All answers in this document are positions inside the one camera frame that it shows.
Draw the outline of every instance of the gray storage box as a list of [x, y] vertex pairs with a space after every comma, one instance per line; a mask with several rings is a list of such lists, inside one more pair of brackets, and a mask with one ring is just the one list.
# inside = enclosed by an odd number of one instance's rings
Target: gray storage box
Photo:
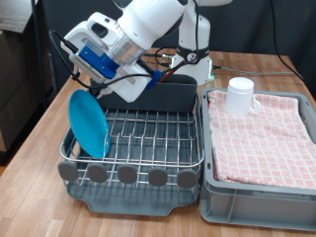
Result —
[[[214, 90], [226, 91], [207, 88], [201, 93], [204, 144], [207, 144], [204, 147], [201, 216], [209, 222], [316, 231], [316, 191], [234, 184], [213, 179], [207, 94]], [[316, 142], [316, 116], [305, 96], [286, 92], [255, 93], [296, 98], [301, 118], [312, 140]]]

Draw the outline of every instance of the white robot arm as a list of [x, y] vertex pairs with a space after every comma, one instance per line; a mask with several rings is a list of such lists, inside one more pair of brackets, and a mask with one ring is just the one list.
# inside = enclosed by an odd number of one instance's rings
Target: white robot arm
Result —
[[[200, 6], [218, 6], [232, 0], [197, 0]], [[130, 74], [148, 74], [136, 62], [150, 49], [153, 42], [163, 37], [184, 15], [180, 26], [178, 52], [173, 62], [190, 61], [182, 53], [196, 53], [196, 18], [193, 0], [132, 0], [122, 9], [123, 14], [113, 20], [101, 13], [93, 14], [88, 21], [76, 26], [64, 39], [74, 46], [61, 43], [69, 53], [75, 68], [81, 68], [94, 81], [109, 84], [112, 80]], [[192, 72], [199, 68], [209, 70], [208, 41], [210, 25], [200, 16], [198, 44], [202, 57], [196, 65], [181, 67], [177, 73], [191, 75], [199, 82], [199, 75]], [[127, 102], [135, 101], [142, 93], [151, 77], [129, 77], [109, 84], [103, 95], [115, 91]]]
[[[200, 7], [215, 7], [231, 3], [232, 0], [197, 0]], [[207, 18], [199, 15], [198, 21], [198, 64], [181, 67], [175, 74], [185, 74], [197, 80], [198, 85], [213, 80], [211, 73], [212, 60], [209, 57], [210, 23]], [[193, 0], [189, 0], [184, 19], [179, 27], [178, 53], [172, 58], [172, 67], [177, 66], [183, 60], [190, 61], [197, 56], [196, 46], [197, 12]]]
[[[127, 74], [148, 74], [136, 61], [163, 37], [186, 10], [188, 0], [133, 0], [117, 20], [101, 13], [80, 23], [65, 39], [78, 50], [64, 43], [69, 59], [98, 83]], [[138, 98], [150, 77], [133, 77], [109, 86], [127, 102]]]

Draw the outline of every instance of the pink checkered towel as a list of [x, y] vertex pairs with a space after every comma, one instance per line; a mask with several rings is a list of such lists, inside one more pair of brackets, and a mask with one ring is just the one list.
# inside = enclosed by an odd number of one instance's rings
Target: pink checkered towel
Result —
[[208, 96], [219, 181], [316, 190], [316, 145], [296, 99], [258, 94], [261, 111], [237, 117], [224, 111], [226, 93]]

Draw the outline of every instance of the dish rack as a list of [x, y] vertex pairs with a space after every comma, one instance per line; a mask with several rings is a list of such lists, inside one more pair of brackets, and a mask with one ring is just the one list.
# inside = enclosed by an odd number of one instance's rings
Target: dish rack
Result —
[[69, 194], [97, 212], [166, 216], [195, 202], [203, 162], [199, 101], [190, 113], [106, 109], [111, 146], [89, 156], [71, 128], [58, 166]]

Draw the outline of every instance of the gray plastic bin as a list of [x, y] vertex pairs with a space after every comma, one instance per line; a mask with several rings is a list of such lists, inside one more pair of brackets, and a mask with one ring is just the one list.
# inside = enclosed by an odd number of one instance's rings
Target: gray plastic bin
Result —
[[[234, 184], [213, 179], [207, 94], [214, 90], [226, 91], [206, 88], [201, 93], [204, 144], [207, 144], [204, 147], [201, 216], [209, 222], [316, 231], [316, 191]], [[305, 96], [286, 92], [255, 93], [296, 98], [302, 120], [316, 142], [316, 116]]]

